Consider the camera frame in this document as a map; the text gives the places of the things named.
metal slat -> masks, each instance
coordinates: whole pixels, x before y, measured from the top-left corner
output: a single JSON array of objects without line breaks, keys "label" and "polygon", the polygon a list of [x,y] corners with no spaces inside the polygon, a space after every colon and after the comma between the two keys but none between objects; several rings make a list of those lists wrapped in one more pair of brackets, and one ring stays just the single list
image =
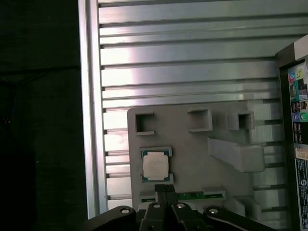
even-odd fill
[{"label": "metal slat", "polygon": [[271,89],[277,90],[277,81],[245,81],[239,83],[232,82],[201,82],[201,83],[185,83],[172,85],[152,85],[148,87],[130,87],[119,88],[115,90],[105,89],[103,91],[103,100],[108,99],[129,99],[144,98],[153,96],[168,95],[191,95],[199,93],[217,93],[217,92],[239,92],[239,91],[267,91]]},{"label": "metal slat", "polygon": [[127,132],[118,134],[106,134],[105,151],[126,151],[128,150],[128,134]]},{"label": "metal slat", "polygon": [[113,208],[121,206],[121,205],[133,207],[132,199],[109,200],[108,201],[108,209],[113,209]]},{"label": "metal slat", "polygon": [[139,42],[166,42],[166,41],[186,41],[186,40],[202,40],[202,39],[239,39],[254,38],[268,36],[299,36],[308,32],[308,26],[294,26],[287,28],[255,28],[255,29],[238,29],[223,31],[182,31],[173,33],[160,33],[151,35],[130,35],[116,37],[102,37],[100,43],[102,45],[109,44],[129,44]]},{"label": "metal slat", "polygon": [[151,6],[104,7],[99,9],[100,23],[148,22],[226,17],[258,17],[307,13],[308,2],[295,0],[246,0],[159,4]]},{"label": "metal slat", "polygon": [[296,38],[128,46],[101,49],[101,64],[162,63],[193,60],[273,57]]},{"label": "metal slat", "polygon": [[263,172],[255,172],[253,176],[253,185],[271,186],[285,184],[283,176],[283,167],[266,168]]},{"label": "metal slat", "polygon": [[275,142],[283,140],[282,125],[257,126],[254,130],[249,130],[252,143]]},{"label": "metal slat", "polygon": [[108,196],[130,195],[131,194],[130,177],[108,178],[107,193]]},{"label": "metal slat", "polygon": [[279,103],[253,103],[248,109],[254,112],[255,120],[278,120],[282,118]]},{"label": "metal slat", "polygon": [[104,100],[103,108],[133,107],[146,105],[178,104],[178,103],[213,103],[222,101],[269,100],[278,99],[278,91],[243,92],[225,94],[198,94],[169,97],[150,97],[141,99]]},{"label": "metal slat", "polygon": [[286,211],[274,211],[274,212],[261,213],[260,222],[276,230],[288,228]]},{"label": "metal slat", "polygon": [[288,17],[288,18],[260,18],[250,20],[234,20],[227,21],[208,21],[193,23],[171,23],[171,24],[152,24],[138,26],[117,26],[100,28],[100,36],[114,38],[116,36],[135,36],[148,34],[165,34],[165,33],[185,33],[194,31],[230,31],[230,30],[246,30],[246,29],[262,29],[262,28],[281,28],[281,27],[301,27],[307,24],[308,17]]},{"label": "metal slat", "polygon": [[272,209],[285,206],[285,189],[254,191],[254,199],[261,209]]},{"label": "metal slat", "polygon": [[106,156],[106,164],[129,164],[129,155]]},{"label": "metal slat", "polygon": [[173,64],[130,67],[102,71],[102,85],[146,85],[217,80],[272,78],[277,76],[275,61]]}]

label sticker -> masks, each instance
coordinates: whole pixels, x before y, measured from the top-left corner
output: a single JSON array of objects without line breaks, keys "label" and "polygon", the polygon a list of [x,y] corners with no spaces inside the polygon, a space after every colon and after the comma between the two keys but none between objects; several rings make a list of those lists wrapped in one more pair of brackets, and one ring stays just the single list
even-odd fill
[{"label": "label sticker", "polygon": [[304,70],[303,69],[297,70],[295,73],[295,77],[296,77],[296,80],[304,78]]},{"label": "label sticker", "polygon": [[295,148],[295,155],[298,159],[308,160],[308,149]]},{"label": "label sticker", "polygon": [[307,178],[307,161],[297,159],[295,160],[296,178],[298,183],[298,199],[301,215],[301,228],[305,230],[308,228],[308,178]]}]

gray 3d-printed holder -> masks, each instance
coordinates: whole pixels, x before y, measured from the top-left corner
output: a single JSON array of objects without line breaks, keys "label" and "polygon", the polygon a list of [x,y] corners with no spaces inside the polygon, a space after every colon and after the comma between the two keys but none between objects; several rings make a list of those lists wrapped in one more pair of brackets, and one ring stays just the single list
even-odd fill
[{"label": "gray 3d-printed holder", "polygon": [[247,110],[245,102],[158,105],[130,109],[128,140],[133,207],[138,208],[141,198],[147,192],[153,192],[155,184],[172,183],[142,182],[141,151],[154,147],[172,147],[168,171],[173,174],[173,184],[178,193],[199,192],[204,187],[222,185],[230,197],[252,195],[251,177],[239,169],[250,171],[254,168],[246,162],[231,165],[230,161],[219,160],[208,153],[208,137],[243,147],[249,145],[249,127],[241,126],[241,116],[237,119],[239,129],[228,129],[228,117],[239,114],[248,115],[249,119],[246,117],[244,121],[251,120],[254,125],[253,114]]},{"label": "gray 3d-printed holder", "polygon": [[207,138],[208,154],[230,164],[240,172],[262,172],[265,169],[263,147]]}]

